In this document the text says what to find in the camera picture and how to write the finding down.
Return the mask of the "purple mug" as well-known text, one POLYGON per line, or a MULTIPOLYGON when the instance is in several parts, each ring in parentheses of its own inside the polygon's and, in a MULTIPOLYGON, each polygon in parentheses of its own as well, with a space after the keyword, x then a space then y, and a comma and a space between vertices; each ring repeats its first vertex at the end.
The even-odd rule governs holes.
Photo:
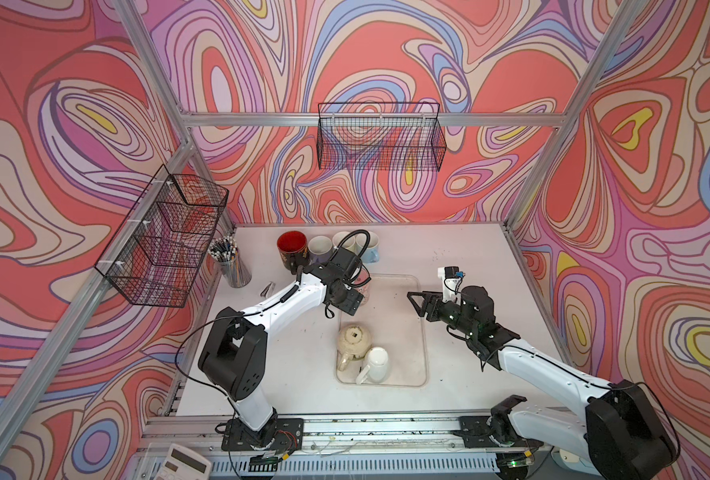
POLYGON ((315 236, 308 242, 308 250, 310 254, 310 264, 325 263, 330 260, 333 255, 333 242, 328 236, 315 236))

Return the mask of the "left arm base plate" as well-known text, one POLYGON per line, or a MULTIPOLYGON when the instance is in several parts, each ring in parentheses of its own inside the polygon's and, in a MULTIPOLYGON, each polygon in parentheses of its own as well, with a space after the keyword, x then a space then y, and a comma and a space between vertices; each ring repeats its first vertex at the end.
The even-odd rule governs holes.
POLYGON ((303 444, 304 420, 271 417, 263 427, 252 430, 234 418, 218 424, 215 432, 222 436, 223 451, 294 452, 303 444))

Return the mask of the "metal cup of pens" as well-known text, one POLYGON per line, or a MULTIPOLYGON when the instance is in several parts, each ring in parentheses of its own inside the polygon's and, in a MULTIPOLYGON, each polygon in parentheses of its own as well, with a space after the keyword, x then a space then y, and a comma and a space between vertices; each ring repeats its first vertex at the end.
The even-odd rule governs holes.
POLYGON ((209 246, 208 253, 218 264, 224 279, 232 288, 247 286, 251 273, 244 263, 240 250, 233 235, 214 238, 209 246))

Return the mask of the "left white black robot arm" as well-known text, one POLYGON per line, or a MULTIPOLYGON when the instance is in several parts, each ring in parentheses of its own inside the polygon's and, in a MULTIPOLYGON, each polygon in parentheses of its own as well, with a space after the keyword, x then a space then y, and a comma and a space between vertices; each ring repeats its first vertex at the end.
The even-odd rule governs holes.
POLYGON ((226 392, 243 428, 263 433, 277 417, 261 388, 271 337, 321 305, 354 315, 363 299, 357 280, 362 268, 360 255, 338 248, 328 261, 301 268, 291 284, 269 299, 218 313, 197 367, 226 392))

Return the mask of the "beige teapot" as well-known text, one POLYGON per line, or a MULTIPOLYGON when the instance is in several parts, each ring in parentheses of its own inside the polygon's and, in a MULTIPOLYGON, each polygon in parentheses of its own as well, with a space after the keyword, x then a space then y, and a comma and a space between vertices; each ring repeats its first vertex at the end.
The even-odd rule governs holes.
POLYGON ((372 347, 372 334, 360 324, 342 328, 337 337, 337 370, 344 371, 353 362, 363 361, 372 347))

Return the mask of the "light blue mug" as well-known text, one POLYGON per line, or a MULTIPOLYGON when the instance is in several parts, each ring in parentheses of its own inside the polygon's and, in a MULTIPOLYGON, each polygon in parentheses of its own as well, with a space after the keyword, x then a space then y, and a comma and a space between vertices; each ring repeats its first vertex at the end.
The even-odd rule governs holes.
POLYGON ((367 235, 362 233, 356 235, 355 243, 355 252, 360 253, 361 261, 364 264, 373 264, 380 260, 380 238, 374 231, 368 231, 367 235))

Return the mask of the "light green mug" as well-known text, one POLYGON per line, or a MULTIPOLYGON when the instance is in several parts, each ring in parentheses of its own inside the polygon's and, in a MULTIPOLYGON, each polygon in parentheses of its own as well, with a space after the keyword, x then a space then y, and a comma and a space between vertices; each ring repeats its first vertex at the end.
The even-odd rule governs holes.
POLYGON ((332 242, 336 249, 346 249, 350 252, 356 250, 356 235, 348 231, 340 231, 333 235, 332 242))

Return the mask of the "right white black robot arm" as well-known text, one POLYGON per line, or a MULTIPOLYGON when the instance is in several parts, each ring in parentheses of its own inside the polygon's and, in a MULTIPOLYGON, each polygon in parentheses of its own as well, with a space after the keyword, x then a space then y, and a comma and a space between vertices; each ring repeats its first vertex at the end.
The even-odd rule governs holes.
POLYGON ((680 442, 655 394, 635 382, 586 374, 541 352, 497 322, 485 288, 410 291, 407 298, 420 318, 445 324, 481 367, 514 375, 563 407, 548 411, 513 394, 472 428, 472 440, 501 447, 536 440, 590 462, 605 479, 652 479, 679 459, 680 442))

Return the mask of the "beige serving tray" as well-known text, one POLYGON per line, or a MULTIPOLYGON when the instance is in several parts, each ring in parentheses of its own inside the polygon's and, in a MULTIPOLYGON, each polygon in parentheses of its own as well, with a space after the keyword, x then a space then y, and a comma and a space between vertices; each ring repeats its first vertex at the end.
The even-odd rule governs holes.
POLYGON ((407 293, 419 289, 411 275, 375 274, 367 285, 368 295, 356 314, 338 316, 339 327, 357 325, 371 334, 372 345, 389 356, 385 387, 421 387, 428 380, 424 321, 419 318, 407 293))

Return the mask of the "pink mug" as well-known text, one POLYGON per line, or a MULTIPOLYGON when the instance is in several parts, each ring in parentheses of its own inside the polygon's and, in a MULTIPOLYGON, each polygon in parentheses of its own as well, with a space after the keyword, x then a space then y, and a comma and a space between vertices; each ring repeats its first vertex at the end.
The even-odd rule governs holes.
POLYGON ((370 298, 369 289, 371 286, 371 275, 365 270, 361 271, 360 274, 354 280, 354 286, 356 287, 356 290, 362 295, 360 305, 365 305, 370 298))

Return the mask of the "white mug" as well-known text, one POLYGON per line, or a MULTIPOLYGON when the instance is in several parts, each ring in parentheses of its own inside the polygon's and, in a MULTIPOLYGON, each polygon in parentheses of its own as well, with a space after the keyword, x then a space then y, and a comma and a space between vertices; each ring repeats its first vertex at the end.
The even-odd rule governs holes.
POLYGON ((355 383, 361 385, 366 382, 382 383, 390 370, 390 358, 383 347, 372 347, 366 354, 361 369, 356 376, 355 383))

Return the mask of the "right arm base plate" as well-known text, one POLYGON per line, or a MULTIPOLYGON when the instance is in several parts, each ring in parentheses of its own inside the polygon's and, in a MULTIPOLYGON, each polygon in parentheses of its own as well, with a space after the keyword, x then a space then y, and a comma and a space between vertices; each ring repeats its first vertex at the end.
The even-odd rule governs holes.
POLYGON ((523 448, 539 449, 544 443, 518 436, 514 431, 500 435, 494 428, 495 421, 490 415, 461 416, 459 428, 451 434, 462 439, 465 448, 523 448))

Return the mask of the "white calculator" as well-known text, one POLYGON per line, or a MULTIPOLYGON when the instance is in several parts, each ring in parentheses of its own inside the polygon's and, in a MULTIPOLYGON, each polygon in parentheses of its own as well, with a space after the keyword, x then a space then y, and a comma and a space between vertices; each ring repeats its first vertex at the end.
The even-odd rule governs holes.
POLYGON ((172 443, 152 479, 208 480, 212 470, 213 463, 205 456, 189 447, 172 443))

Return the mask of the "black mug red inside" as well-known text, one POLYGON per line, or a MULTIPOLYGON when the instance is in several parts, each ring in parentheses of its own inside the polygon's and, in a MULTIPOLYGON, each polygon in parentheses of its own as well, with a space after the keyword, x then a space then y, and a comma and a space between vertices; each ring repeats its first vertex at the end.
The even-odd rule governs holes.
POLYGON ((276 247, 284 267, 292 274, 309 264, 309 249, 306 235, 298 230, 282 233, 276 247))

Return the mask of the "small metal clip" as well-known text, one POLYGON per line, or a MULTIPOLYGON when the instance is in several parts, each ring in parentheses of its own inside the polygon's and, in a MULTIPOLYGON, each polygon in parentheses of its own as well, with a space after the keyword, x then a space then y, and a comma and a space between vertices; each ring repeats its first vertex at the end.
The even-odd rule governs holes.
POLYGON ((275 283, 274 282, 269 282, 260 292, 260 297, 261 298, 268 298, 270 297, 275 290, 275 283))

